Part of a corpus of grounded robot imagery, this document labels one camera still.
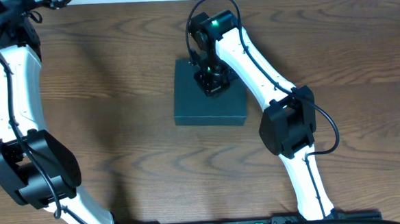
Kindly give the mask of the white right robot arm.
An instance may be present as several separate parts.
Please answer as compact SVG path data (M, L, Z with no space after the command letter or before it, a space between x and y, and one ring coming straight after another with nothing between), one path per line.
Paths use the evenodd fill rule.
M327 196L313 154L316 131L314 94L282 77L256 49L238 18L229 10L214 16L202 12L188 24L201 53L191 51L199 70L194 75L206 96L227 90L239 78L262 110L259 135L282 160L306 220L326 219L334 205Z

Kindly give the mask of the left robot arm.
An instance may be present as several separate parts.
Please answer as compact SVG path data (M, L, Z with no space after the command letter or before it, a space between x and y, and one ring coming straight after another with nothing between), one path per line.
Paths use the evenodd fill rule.
M39 8L71 0L0 0L0 186L17 204L68 224L117 224L82 186L78 161L48 132L40 96Z

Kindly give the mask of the black box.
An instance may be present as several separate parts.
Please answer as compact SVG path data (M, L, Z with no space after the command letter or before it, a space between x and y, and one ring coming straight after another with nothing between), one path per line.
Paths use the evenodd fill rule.
M199 70L187 60L175 61L174 115L176 125L240 126L247 119L245 85L235 79L217 95L207 97L193 75Z

